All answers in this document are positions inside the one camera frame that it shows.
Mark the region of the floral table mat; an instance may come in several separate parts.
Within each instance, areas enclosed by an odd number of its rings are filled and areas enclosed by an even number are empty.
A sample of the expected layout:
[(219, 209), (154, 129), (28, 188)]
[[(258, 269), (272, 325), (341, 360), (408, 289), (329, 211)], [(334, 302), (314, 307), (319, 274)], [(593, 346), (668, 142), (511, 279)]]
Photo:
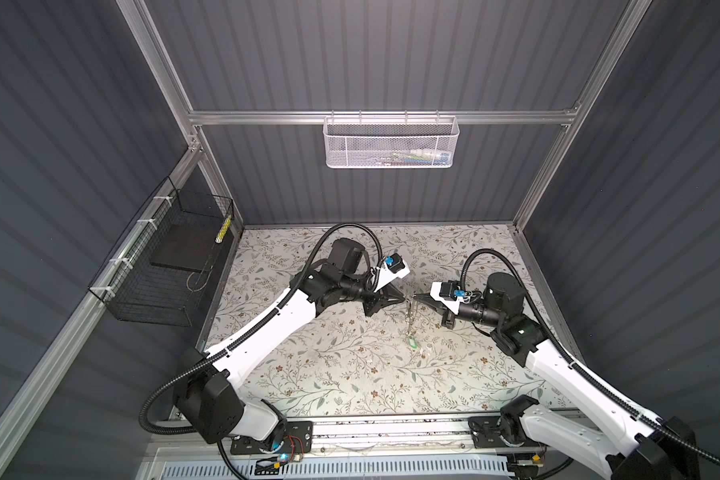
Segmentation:
[[(468, 270), (468, 285), (484, 287), (489, 274), (524, 263), (505, 225), (375, 226), (344, 236), (370, 253), (398, 252), (410, 273), (397, 285), (406, 295)], [(305, 264), (330, 246), (319, 228), (250, 229), (237, 247), (207, 341), (233, 335), (266, 309)], [(568, 400), (540, 377), (502, 354), (484, 327), (415, 306), (412, 350), (406, 303), (366, 317), (357, 302), (328, 308), (291, 334), (237, 389), (246, 400), (265, 399), (291, 417), (493, 411), (527, 394), (550, 408)]]

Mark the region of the yellow marker in basket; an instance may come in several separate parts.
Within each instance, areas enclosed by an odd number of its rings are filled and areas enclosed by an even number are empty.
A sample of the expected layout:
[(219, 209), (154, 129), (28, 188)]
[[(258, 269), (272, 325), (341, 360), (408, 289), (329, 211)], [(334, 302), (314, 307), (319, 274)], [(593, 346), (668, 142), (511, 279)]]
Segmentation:
[(223, 223), (221, 224), (221, 226), (220, 226), (220, 228), (219, 228), (219, 230), (218, 230), (218, 232), (217, 232), (217, 234), (216, 234), (216, 236), (215, 236), (215, 243), (216, 243), (216, 244), (221, 244), (221, 243), (224, 241), (224, 237), (225, 237), (225, 235), (227, 234), (227, 232), (228, 232), (228, 230), (229, 230), (229, 228), (230, 228), (230, 226), (231, 226), (231, 223), (232, 223), (232, 216), (231, 216), (231, 215), (228, 215), (228, 216), (224, 219)]

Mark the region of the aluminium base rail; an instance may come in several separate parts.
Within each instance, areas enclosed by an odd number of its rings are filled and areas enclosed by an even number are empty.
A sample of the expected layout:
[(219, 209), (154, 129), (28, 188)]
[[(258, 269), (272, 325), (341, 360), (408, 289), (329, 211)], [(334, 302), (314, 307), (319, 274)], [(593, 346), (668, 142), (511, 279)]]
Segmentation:
[[(556, 409), (571, 421), (599, 429), (582, 412)], [(468, 420), (487, 419), (495, 425), (499, 412), (455, 412), (429, 414), (384, 414), (329, 417), (292, 417), (291, 421), (312, 422), (311, 456), (340, 454), (381, 455), (419, 453), (461, 453), (475, 450)], [(206, 444), (198, 434), (152, 435), (146, 458), (158, 455), (181, 459), (207, 459), (217, 455), (216, 447)]]

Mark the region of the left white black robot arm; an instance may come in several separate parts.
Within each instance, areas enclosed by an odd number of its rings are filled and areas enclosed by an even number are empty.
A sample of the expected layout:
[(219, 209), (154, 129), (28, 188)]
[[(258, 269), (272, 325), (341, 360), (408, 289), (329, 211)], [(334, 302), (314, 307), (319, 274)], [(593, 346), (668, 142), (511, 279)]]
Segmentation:
[(277, 449), (285, 435), (284, 416), (263, 399), (241, 399), (237, 389), (273, 350), (327, 308), (360, 302), (370, 317), (405, 300), (392, 284), (410, 273), (404, 257), (398, 253), (384, 256), (380, 265), (359, 274), (356, 269), (366, 256), (364, 247), (354, 240), (334, 241), (328, 257), (311, 263), (303, 281), (292, 281), (267, 311), (215, 345), (187, 350), (179, 361), (179, 373), (220, 356), (172, 387), (173, 403), (189, 421), (190, 430), (208, 444), (233, 435)]

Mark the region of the black pad in basket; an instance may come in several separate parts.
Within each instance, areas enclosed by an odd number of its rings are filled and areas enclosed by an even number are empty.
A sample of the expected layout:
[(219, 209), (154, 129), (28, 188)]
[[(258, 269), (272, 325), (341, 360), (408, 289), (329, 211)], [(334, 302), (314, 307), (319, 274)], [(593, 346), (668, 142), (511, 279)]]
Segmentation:
[(209, 270), (221, 248), (215, 243), (216, 234), (207, 228), (172, 225), (151, 254), (150, 264), (190, 273)]

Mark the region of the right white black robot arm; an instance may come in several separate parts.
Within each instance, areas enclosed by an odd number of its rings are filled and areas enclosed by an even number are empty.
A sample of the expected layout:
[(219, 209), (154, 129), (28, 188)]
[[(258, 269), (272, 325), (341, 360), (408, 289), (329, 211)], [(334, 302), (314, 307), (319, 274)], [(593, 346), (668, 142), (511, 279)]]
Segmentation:
[(663, 421), (643, 409), (557, 346), (547, 327), (525, 314), (526, 298), (521, 282), (504, 272), (490, 275), (482, 292), (444, 281), (414, 296), (445, 322), (489, 326), (506, 356), (559, 390), (593, 424), (581, 425), (523, 394), (500, 410), (502, 440), (545, 444), (604, 479), (699, 478), (693, 431), (677, 418)]

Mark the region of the pens in white basket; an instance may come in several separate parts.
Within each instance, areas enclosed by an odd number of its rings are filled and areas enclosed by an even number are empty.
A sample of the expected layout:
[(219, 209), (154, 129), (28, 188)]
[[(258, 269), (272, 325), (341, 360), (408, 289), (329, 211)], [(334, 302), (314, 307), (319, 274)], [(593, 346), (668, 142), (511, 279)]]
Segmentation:
[(368, 161), (388, 167), (449, 168), (452, 165), (452, 154), (439, 149), (389, 151), (372, 156)]

